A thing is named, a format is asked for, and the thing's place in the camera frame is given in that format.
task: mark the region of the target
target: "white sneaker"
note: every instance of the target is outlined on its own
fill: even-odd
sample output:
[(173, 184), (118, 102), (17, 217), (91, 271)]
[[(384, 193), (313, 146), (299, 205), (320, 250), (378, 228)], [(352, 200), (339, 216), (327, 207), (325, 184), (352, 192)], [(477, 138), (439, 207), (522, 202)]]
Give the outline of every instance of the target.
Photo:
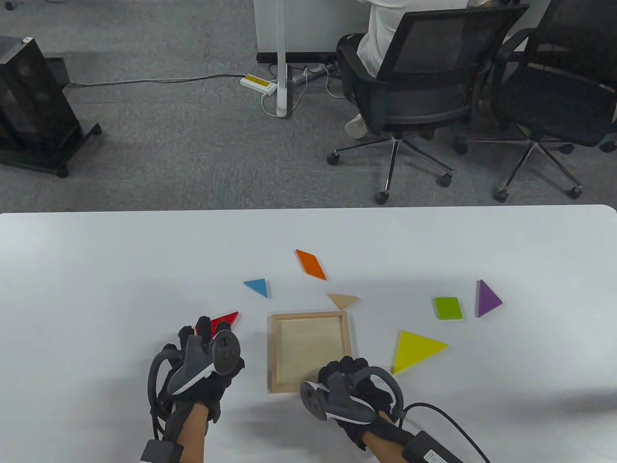
[(368, 133), (368, 128), (361, 114), (345, 124), (345, 133), (355, 140), (359, 140)]

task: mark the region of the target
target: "wooden tray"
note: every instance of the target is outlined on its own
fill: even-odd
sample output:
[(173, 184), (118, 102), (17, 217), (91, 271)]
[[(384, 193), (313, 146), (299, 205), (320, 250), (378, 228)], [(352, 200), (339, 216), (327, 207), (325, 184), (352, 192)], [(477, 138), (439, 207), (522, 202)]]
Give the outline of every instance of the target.
[(320, 368), (351, 355), (343, 311), (271, 317), (270, 390), (274, 393), (299, 391), (303, 381), (317, 382)]

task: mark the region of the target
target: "hand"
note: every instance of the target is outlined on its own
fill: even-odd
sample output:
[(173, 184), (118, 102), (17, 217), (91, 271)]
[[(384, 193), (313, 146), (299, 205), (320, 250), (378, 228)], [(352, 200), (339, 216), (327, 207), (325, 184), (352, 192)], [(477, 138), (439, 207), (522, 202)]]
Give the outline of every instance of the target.
[[(231, 329), (231, 325), (229, 325), (229, 323), (226, 324), (223, 322), (219, 324), (218, 329), (229, 330)], [(180, 351), (182, 352), (182, 356), (184, 356), (188, 337), (195, 334), (202, 337), (204, 345), (210, 342), (210, 340), (212, 339), (212, 322), (208, 317), (200, 317), (199, 321), (197, 321), (197, 325), (195, 326), (195, 330), (193, 330), (192, 327), (183, 327), (180, 330), (180, 332), (178, 333), (178, 337), (180, 338)], [(167, 344), (164, 349), (177, 350), (177, 347), (174, 344)], [(244, 360), (240, 358), (236, 368), (227, 375), (211, 373), (207, 378), (199, 380), (197, 383), (195, 383), (195, 385), (187, 389), (185, 392), (176, 396), (170, 396), (169, 394), (167, 394), (167, 384), (169, 383), (169, 379), (171, 379), (173, 374), (181, 366), (181, 360), (176, 360), (172, 362), (172, 369), (171, 371), (169, 371), (167, 379), (163, 384), (163, 390), (161, 391), (162, 398), (161, 396), (159, 396), (159, 399), (162, 400), (164, 406), (168, 407), (169, 409), (171, 409), (171, 406), (175, 401), (202, 403), (206, 407), (208, 407), (208, 420), (213, 420), (216, 423), (221, 414), (221, 398), (223, 397), (225, 390), (231, 385), (231, 380), (235, 376), (237, 376), (240, 370), (244, 368)]]
[[(354, 360), (353, 358), (346, 356), (343, 357), (340, 362), (330, 362), (328, 365), (319, 370), (317, 379), (319, 383), (323, 384), (325, 387), (328, 387), (328, 378), (332, 375), (332, 373), (340, 372), (352, 374), (366, 367), (368, 367), (368, 362), (366, 359), (359, 357)], [(392, 396), (390, 393), (376, 387), (370, 378), (365, 378), (358, 383), (354, 396), (358, 399), (364, 400), (367, 404), (373, 407), (377, 413), (385, 412), (387, 415), (390, 415), (392, 411)], [(354, 444), (356, 444), (360, 449), (366, 450), (366, 445), (362, 441), (362, 437), (368, 430), (368, 425), (358, 425), (341, 420), (336, 420), (336, 422), (345, 430), (347, 436)]]

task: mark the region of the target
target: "tangram piece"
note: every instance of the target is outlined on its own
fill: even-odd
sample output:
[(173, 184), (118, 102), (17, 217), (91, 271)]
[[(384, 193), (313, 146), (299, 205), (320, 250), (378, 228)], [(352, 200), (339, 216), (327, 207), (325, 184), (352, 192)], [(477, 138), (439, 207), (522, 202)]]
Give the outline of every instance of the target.
[(274, 393), (297, 392), (303, 381), (317, 382), (331, 361), (352, 356), (346, 312), (277, 314), (270, 320), (268, 382)]
[(490, 311), (498, 308), (503, 304), (503, 301), (497, 297), (493, 290), (489, 288), (484, 280), (478, 282), (478, 318), (488, 314)]
[(258, 292), (264, 298), (268, 298), (268, 286), (266, 285), (266, 280), (261, 278), (260, 280), (249, 280), (248, 282), (244, 282), (250, 289)]
[(440, 343), (439, 341), (402, 332), (392, 373), (401, 373), (401, 371), (407, 370), (447, 348), (447, 344)]
[(461, 320), (463, 312), (457, 298), (435, 298), (439, 320)]
[(313, 254), (300, 251), (299, 249), (296, 249), (296, 254), (298, 255), (298, 259), (300, 259), (300, 263), (304, 267), (304, 271), (307, 274), (311, 275), (312, 277), (319, 278), (320, 280), (327, 280), (326, 274), (323, 273), (323, 269), (317, 261), (317, 257), (315, 257)]
[(330, 299), (332, 299), (336, 306), (342, 311), (360, 300), (360, 298), (355, 296), (344, 296), (343, 294), (329, 294), (328, 296), (330, 296)]
[(217, 327), (220, 322), (229, 322), (230, 325), (233, 325), (233, 322), (238, 318), (239, 312), (233, 312), (229, 315), (224, 315), (223, 317), (219, 317), (217, 319), (212, 320), (212, 336), (217, 334)]

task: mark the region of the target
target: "floor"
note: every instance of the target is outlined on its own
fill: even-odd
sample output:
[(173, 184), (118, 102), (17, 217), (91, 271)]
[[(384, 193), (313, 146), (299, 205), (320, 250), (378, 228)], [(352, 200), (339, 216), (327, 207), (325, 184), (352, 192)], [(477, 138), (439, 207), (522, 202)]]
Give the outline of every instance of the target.
[[(251, 72), (257, 46), (251, 0), (25, 0), (0, 11), (3, 35), (32, 36), (49, 56), (63, 56), (73, 81), (196, 77)], [(333, 92), (340, 92), (338, 82)], [(350, 143), (342, 130), (351, 104), (309, 83), (286, 120), (265, 115), (259, 94), (237, 78), (192, 83), (70, 89), (80, 118), (97, 121), (93, 138), (70, 163), (71, 175), (0, 167), (0, 212), (371, 207), (382, 189), (388, 153), (373, 149), (325, 157)], [(266, 108), (275, 110), (274, 98)], [(499, 134), (487, 110), (479, 131)], [(520, 146), (450, 147), (461, 127), (437, 131), (422, 148), (456, 171), (450, 188), (424, 160), (400, 157), (388, 206), (493, 205), (491, 193), (514, 166)], [(617, 154), (577, 148), (560, 160), (580, 177), (578, 202), (617, 207)], [(568, 182), (534, 156), (507, 204), (568, 204)]]

